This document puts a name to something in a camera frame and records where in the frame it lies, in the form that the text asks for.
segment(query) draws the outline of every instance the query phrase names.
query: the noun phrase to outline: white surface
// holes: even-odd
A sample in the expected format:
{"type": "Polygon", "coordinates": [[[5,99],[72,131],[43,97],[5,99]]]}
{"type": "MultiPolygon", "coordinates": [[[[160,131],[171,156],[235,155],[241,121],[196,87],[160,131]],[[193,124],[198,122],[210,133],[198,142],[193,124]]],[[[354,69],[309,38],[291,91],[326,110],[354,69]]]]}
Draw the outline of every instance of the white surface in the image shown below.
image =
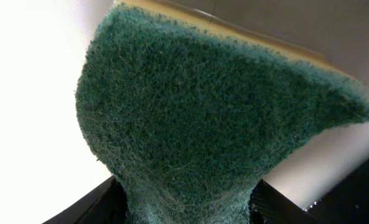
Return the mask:
{"type": "Polygon", "coordinates": [[[42,223],[111,175],[82,138],[74,96],[107,10],[0,1],[0,223],[42,223]]]}

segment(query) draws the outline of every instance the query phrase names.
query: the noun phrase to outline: fibrous texture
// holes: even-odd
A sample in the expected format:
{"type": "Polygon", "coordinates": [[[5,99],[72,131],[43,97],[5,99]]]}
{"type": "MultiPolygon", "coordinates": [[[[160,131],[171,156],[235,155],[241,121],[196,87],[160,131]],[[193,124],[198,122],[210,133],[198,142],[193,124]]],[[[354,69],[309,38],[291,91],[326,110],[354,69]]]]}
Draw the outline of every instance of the fibrous texture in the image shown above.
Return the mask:
{"type": "Polygon", "coordinates": [[[150,224],[247,223],[263,175],[324,129],[369,121],[356,80],[124,4],[76,99],[91,151],[150,224]]]}

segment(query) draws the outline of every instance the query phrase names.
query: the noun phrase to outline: scouring pad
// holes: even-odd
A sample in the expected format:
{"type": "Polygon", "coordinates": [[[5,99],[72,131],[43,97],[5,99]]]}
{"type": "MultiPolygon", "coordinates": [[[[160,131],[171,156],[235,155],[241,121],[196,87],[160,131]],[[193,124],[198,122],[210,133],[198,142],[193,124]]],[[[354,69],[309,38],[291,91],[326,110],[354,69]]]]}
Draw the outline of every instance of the scouring pad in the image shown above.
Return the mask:
{"type": "Polygon", "coordinates": [[[76,92],[83,136],[136,222],[248,223],[263,175],[324,129],[369,122],[342,72],[148,5],[110,10],[76,92]]]}

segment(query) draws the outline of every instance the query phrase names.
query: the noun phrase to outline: gray surface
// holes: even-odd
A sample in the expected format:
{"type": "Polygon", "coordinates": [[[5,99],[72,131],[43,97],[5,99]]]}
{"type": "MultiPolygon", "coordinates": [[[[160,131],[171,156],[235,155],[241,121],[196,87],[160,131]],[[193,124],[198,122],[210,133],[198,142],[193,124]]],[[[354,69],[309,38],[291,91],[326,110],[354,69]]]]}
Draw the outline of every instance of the gray surface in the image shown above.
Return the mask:
{"type": "MultiPolygon", "coordinates": [[[[369,96],[369,1],[172,2],[316,51],[339,69],[361,80],[369,96]]],[[[89,21],[91,29],[95,24],[95,21],[89,21]]],[[[265,179],[295,204],[305,207],[368,157],[369,124],[332,129],[316,136],[265,179]]]]}

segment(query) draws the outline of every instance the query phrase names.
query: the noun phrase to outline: sponge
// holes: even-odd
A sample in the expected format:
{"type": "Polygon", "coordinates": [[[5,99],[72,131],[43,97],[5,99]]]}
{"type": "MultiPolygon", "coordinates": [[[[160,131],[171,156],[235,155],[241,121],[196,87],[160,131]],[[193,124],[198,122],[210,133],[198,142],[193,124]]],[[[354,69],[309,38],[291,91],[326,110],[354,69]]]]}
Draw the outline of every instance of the sponge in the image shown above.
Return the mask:
{"type": "Polygon", "coordinates": [[[96,31],[76,107],[149,224],[248,223],[263,175],[324,129],[369,122],[351,77],[127,4],[96,31]]]}

